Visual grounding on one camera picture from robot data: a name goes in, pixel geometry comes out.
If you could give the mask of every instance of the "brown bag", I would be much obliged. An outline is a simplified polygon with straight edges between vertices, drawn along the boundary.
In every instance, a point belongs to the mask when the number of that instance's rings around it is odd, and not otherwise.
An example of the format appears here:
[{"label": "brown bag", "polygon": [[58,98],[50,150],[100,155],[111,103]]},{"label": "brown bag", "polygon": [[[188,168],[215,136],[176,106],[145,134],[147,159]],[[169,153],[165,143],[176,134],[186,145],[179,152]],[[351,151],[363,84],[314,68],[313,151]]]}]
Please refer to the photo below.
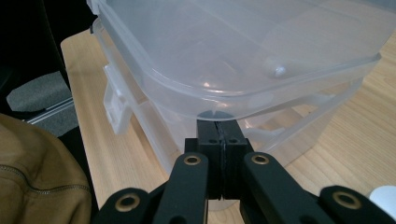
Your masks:
[{"label": "brown bag", "polygon": [[0,114],[0,223],[90,223],[88,186],[56,136]]}]

